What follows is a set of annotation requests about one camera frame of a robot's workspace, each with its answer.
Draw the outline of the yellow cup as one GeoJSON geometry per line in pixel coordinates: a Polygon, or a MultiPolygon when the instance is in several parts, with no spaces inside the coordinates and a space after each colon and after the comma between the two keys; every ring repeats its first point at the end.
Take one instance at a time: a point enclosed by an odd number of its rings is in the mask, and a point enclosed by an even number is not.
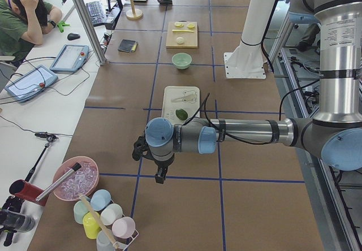
{"type": "Polygon", "coordinates": [[[86,213],[83,217],[83,228],[86,237],[92,240],[96,239],[101,231],[101,227],[90,212],[86,213]]]}

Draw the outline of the teach pendant tablet far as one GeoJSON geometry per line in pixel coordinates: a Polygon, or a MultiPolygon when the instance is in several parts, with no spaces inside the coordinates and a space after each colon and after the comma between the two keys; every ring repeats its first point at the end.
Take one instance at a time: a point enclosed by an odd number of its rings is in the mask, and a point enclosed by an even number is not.
{"type": "Polygon", "coordinates": [[[84,65],[88,54],[88,45],[65,44],[49,69],[53,72],[74,73],[84,65]]]}

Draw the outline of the blue cup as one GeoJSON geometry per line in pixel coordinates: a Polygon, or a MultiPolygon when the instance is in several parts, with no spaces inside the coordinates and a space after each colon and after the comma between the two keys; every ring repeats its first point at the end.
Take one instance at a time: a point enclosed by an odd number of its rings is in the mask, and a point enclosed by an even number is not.
{"type": "Polygon", "coordinates": [[[94,192],[90,205],[94,211],[101,211],[111,203],[111,194],[105,189],[99,189],[94,192]]]}

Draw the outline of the aluminium frame post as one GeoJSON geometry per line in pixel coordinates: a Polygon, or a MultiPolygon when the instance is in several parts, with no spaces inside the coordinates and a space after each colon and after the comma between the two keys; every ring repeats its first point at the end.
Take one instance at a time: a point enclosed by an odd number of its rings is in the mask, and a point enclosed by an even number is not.
{"type": "Polygon", "coordinates": [[[77,9],[77,13],[79,14],[79,18],[88,36],[90,44],[92,45],[93,51],[96,54],[98,62],[100,66],[102,66],[106,63],[106,57],[101,47],[101,44],[98,41],[96,31],[91,22],[91,18],[88,14],[88,10],[85,6],[85,3],[83,0],[73,0],[73,3],[75,8],[77,9]]]}

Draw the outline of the white round bun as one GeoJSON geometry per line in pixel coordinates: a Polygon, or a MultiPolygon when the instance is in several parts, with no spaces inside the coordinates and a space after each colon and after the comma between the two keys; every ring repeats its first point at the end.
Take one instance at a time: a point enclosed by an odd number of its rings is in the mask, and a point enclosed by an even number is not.
{"type": "Polygon", "coordinates": [[[184,43],[184,38],[183,38],[183,37],[177,37],[177,38],[176,38],[176,43],[177,43],[178,45],[183,44],[183,43],[184,43]]]}

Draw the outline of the wooden cutting board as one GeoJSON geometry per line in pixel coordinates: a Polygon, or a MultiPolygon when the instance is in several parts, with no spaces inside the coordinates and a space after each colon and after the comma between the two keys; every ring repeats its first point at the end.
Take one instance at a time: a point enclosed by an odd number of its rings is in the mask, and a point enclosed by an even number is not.
{"type": "Polygon", "coordinates": [[[170,21],[168,22],[167,27],[167,37],[166,37],[166,48],[170,49],[197,49],[199,47],[198,43],[198,25],[196,21],[170,21]],[[182,22],[184,24],[183,27],[177,28],[174,26],[175,22],[182,22]],[[195,23],[195,27],[192,29],[187,28],[189,23],[195,23]],[[194,30],[194,33],[173,33],[172,29],[189,29],[194,30]],[[184,43],[178,45],[176,43],[177,37],[183,37],[184,43]]]}

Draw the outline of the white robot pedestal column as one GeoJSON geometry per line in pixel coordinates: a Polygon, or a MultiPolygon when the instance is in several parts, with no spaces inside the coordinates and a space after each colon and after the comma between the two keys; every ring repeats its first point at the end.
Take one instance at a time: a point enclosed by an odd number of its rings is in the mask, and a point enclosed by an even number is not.
{"type": "Polygon", "coordinates": [[[266,78],[262,42],[276,1],[250,1],[239,46],[232,53],[224,53],[225,73],[228,79],[266,78]]]}

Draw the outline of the pink bowl of ice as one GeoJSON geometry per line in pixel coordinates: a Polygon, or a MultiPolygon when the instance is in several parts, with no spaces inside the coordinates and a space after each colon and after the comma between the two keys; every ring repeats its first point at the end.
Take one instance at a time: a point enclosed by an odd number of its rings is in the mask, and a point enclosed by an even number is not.
{"type": "Polygon", "coordinates": [[[72,157],[64,161],[57,169],[53,182],[68,172],[75,163],[79,163],[81,167],[53,191],[56,198],[62,201],[77,201],[80,194],[88,196],[98,186],[100,175],[97,163],[87,156],[72,157]]]}

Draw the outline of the black notebook with sponge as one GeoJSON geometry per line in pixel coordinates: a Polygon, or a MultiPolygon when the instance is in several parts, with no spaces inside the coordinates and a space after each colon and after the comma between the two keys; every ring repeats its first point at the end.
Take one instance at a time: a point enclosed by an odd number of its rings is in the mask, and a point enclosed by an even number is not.
{"type": "Polygon", "coordinates": [[[125,52],[125,53],[133,53],[136,51],[137,46],[138,46],[137,41],[123,39],[123,40],[121,40],[121,42],[118,46],[118,51],[125,52]]]}

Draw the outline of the white bear serving tray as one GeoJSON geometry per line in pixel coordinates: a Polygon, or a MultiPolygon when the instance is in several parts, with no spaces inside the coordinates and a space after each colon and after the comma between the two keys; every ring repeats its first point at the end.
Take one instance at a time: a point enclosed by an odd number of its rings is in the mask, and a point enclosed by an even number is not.
{"type": "Polygon", "coordinates": [[[185,121],[179,120],[175,115],[176,109],[184,109],[190,118],[200,107],[200,90],[196,86],[167,86],[163,94],[162,117],[168,119],[172,124],[183,124],[185,121]],[[190,94],[197,95],[195,103],[171,102],[171,99],[190,94]]]}

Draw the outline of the teach pendant tablet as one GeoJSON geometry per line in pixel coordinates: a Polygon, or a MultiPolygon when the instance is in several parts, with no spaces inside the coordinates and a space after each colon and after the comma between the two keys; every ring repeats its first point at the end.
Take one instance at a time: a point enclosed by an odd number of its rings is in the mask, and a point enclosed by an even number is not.
{"type": "Polygon", "coordinates": [[[5,86],[5,91],[18,102],[25,102],[40,94],[58,80],[58,75],[40,65],[5,86]]]}
{"type": "Polygon", "coordinates": [[[49,69],[53,72],[74,73],[84,65],[88,54],[88,45],[65,44],[49,69]]]}

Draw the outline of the mint green cup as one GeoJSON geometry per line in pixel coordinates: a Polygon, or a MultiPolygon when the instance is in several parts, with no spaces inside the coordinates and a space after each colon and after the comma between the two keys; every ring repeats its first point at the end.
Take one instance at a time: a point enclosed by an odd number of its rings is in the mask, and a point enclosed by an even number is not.
{"type": "Polygon", "coordinates": [[[73,207],[74,220],[78,224],[83,224],[83,218],[88,213],[87,207],[82,201],[76,202],[73,207]]]}

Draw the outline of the grey cup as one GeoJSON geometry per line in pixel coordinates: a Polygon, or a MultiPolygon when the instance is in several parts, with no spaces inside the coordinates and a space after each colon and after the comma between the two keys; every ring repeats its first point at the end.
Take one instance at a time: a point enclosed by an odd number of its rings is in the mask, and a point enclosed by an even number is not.
{"type": "Polygon", "coordinates": [[[115,251],[113,244],[103,231],[100,231],[96,238],[97,251],[115,251]]]}

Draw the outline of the black selfie stick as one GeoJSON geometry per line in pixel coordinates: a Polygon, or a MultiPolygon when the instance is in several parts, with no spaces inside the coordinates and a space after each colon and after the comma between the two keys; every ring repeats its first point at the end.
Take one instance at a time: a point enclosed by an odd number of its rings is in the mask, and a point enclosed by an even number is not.
{"type": "Polygon", "coordinates": [[[36,132],[35,136],[38,138],[42,138],[46,140],[46,144],[42,150],[42,152],[40,153],[39,157],[37,158],[37,161],[35,162],[35,164],[33,165],[33,167],[30,169],[28,175],[26,176],[26,178],[24,179],[26,182],[30,182],[32,176],[35,173],[35,170],[40,162],[40,160],[42,159],[43,155],[45,154],[46,150],[50,147],[50,144],[53,143],[54,141],[56,141],[58,139],[57,135],[54,133],[48,133],[48,132],[36,132]]]}

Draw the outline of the pink cup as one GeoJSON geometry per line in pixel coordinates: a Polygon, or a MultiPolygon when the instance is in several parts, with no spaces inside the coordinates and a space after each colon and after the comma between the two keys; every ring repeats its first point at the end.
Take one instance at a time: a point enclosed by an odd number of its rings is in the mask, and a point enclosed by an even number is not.
{"type": "Polygon", "coordinates": [[[131,217],[117,219],[112,225],[112,233],[121,239],[131,237],[136,229],[135,221],[131,217]]]}

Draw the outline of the green clamp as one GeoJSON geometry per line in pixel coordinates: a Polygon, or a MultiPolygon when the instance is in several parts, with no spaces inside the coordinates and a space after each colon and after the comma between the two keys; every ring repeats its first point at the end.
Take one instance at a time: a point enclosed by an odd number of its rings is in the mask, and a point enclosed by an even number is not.
{"type": "Polygon", "coordinates": [[[60,21],[59,23],[57,23],[57,27],[58,27],[58,29],[59,29],[59,31],[60,31],[61,33],[64,32],[64,28],[65,28],[65,27],[69,27],[69,26],[70,26],[70,25],[67,24],[64,20],[62,20],[62,21],[60,21]]]}

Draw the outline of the yellow banana strip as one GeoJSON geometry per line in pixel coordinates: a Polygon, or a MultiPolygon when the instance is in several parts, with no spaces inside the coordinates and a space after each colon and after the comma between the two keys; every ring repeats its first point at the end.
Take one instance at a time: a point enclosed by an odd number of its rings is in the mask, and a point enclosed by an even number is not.
{"type": "Polygon", "coordinates": [[[189,29],[172,29],[171,30],[173,33],[194,33],[194,30],[189,30],[189,29]]]}

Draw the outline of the white cup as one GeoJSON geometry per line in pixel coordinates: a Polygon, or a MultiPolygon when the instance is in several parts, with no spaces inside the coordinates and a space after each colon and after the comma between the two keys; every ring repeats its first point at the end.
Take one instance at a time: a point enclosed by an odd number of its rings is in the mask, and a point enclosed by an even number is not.
{"type": "Polygon", "coordinates": [[[123,216],[123,209],[120,205],[112,203],[103,209],[100,218],[105,226],[113,224],[117,219],[123,216]]]}

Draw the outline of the teach pendant tablet near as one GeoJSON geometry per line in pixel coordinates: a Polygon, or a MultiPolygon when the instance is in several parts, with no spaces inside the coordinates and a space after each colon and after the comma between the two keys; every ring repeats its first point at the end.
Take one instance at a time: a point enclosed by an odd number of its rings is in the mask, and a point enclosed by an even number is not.
{"type": "Polygon", "coordinates": [[[18,102],[25,102],[40,94],[58,80],[58,75],[40,65],[5,86],[5,91],[18,102]]]}

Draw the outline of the lemon slice right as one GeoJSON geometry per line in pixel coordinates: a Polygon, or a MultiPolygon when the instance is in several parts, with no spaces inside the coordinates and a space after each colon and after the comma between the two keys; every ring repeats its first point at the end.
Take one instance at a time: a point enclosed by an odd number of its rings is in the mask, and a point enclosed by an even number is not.
{"type": "Polygon", "coordinates": [[[192,28],[194,28],[195,26],[196,26],[195,23],[189,23],[189,24],[187,25],[187,28],[192,29],[192,28]]]}

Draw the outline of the lemon slice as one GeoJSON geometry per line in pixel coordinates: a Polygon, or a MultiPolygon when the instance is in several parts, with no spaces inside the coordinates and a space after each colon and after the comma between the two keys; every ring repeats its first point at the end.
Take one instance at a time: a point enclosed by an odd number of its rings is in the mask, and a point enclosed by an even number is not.
{"type": "Polygon", "coordinates": [[[195,26],[196,26],[195,23],[189,23],[189,24],[187,25],[187,28],[192,29],[192,28],[194,28],[195,26]]]}
{"type": "Polygon", "coordinates": [[[175,22],[174,26],[177,27],[177,28],[181,28],[181,27],[184,26],[184,24],[182,22],[175,22]]]}

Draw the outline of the black keyboard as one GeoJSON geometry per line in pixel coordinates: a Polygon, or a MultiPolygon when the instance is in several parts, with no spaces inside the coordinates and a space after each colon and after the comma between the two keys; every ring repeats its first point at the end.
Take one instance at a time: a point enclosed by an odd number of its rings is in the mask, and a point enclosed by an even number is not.
{"type": "Polygon", "coordinates": [[[107,19],[105,9],[101,2],[93,1],[85,4],[88,14],[90,16],[91,22],[94,27],[104,25],[104,22],[107,19]]]}

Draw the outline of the green lime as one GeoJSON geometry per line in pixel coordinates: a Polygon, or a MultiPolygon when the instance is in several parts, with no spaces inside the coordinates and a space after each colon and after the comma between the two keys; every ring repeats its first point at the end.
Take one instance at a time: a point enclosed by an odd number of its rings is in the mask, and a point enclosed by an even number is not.
{"type": "Polygon", "coordinates": [[[184,109],[176,109],[175,115],[181,121],[186,121],[188,119],[188,112],[186,112],[184,109]]]}

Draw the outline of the light green bowl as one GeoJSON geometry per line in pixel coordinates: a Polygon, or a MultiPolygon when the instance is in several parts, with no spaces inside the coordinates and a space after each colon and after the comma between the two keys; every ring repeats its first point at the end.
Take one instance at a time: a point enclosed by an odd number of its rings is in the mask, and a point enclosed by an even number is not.
{"type": "Polygon", "coordinates": [[[176,53],[172,56],[172,64],[179,70],[187,69],[192,63],[192,57],[187,53],[176,53]]]}

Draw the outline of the black computer mouse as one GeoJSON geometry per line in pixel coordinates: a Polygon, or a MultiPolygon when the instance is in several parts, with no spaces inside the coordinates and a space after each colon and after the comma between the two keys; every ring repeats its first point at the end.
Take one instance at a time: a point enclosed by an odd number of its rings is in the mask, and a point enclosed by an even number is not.
{"type": "Polygon", "coordinates": [[[76,39],[79,39],[80,38],[80,35],[78,33],[69,33],[67,35],[67,39],[69,41],[73,41],[73,40],[76,40],[76,39]]]}

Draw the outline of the lemon slice left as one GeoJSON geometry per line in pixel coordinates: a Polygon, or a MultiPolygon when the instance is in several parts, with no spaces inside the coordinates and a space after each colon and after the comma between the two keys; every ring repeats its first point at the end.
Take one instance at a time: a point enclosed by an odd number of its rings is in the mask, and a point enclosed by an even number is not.
{"type": "Polygon", "coordinates": [[[181,28],[181,27],[184,26],[184,24],[182,22],[175,22],[174,26],[177,27],[177,28],[181,28]]]}

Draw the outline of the person in green shirt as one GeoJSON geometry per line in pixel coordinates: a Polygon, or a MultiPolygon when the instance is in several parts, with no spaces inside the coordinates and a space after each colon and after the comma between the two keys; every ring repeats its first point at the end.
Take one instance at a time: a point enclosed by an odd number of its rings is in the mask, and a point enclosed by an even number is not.
{"type": "Polygon", "coordinates": [[[1,0],[1,53],[20,66],[61,19],[61,10],[43,0],[1,0]]]}

